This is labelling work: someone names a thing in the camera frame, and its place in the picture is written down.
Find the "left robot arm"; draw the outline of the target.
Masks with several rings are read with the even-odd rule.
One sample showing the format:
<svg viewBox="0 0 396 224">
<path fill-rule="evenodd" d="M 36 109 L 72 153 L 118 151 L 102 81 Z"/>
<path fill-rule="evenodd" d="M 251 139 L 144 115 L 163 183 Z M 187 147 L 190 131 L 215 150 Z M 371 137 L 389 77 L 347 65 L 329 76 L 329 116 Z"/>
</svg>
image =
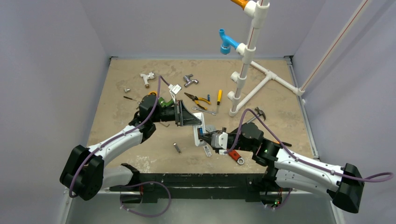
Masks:
<svg viewBox="0 0 396 224">
<path fill-rule="evenodd" d="M 125 128 L 95 145 L 74 147 L 61 173 L 60 182 L 69 189 L 71 198 L 87 201 L 103 188 L 106 166 L 119 155 L 148 140 L 156 131 L 156 123 L 173 121 L 177 126 L 203 126 L 197 113 L 191 113 L 182 100 L 162 107 L 155 95 L 146 95 L 134 118 Z"/>
</svg>

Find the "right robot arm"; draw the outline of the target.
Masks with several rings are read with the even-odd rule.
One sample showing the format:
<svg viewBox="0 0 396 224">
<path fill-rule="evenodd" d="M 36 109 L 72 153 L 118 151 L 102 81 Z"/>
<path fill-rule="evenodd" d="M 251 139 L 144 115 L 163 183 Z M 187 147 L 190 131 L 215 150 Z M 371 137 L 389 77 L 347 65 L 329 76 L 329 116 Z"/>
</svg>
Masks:
<svg viewBox="0 0 396 224">
<path fill-rule="evenodd" d="M 262 177 L 266 189 L 301 189 L 328 198 L 344 211 L 359 212 L 364 182 L 359 181 L 361 174 L 355 165 L 331 165 L 288 152 L 279 143 L 266 139 L 254 123 L 243 124 L 240 133 L 197 128 L 194 140 L 207 143 L 216 151 L 231 149 L 236 143 L 235 149 L 252 152 L 252 160 L 267 167 L 268 174 Z"/>
</svg>

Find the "white remote control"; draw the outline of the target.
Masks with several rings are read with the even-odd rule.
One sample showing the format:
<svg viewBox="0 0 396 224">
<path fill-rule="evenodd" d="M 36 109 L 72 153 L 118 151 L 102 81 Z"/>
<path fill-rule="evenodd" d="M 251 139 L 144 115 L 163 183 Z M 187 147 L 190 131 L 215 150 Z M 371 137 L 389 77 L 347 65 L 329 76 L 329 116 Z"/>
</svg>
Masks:
<svg viewBox="0 0 396 224">
<path fill-rule="evenodd" d="M 206 145 L 206 142 L 199 138 L 200 134 L 206 133 L 204 114 L 202 112 L 197 112 L 193 113 L 193 115 L 201 122 L 199 125 L 192 126 L 195 146 L 204 146 Z"/>
</svg>

